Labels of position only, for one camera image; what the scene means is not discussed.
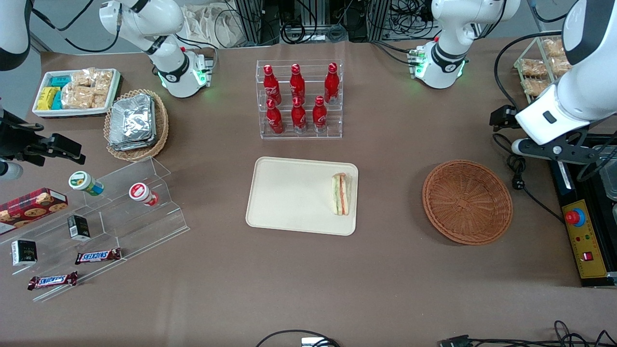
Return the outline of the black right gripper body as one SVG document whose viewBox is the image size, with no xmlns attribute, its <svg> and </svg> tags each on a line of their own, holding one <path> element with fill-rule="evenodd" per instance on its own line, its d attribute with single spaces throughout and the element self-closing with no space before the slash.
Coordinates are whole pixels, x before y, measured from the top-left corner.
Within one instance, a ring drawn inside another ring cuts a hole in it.
<svg viewBox="0 0 617 347">
<path fill-rule="evenodd" d="M 44 126 L 39 123 L 28 123 L 6 110 L 1 112 L 0 121 L 0 155 L 4 159 L 13 160 L 16 154 L 42 139 L 37 132 Z"/>
</svg>

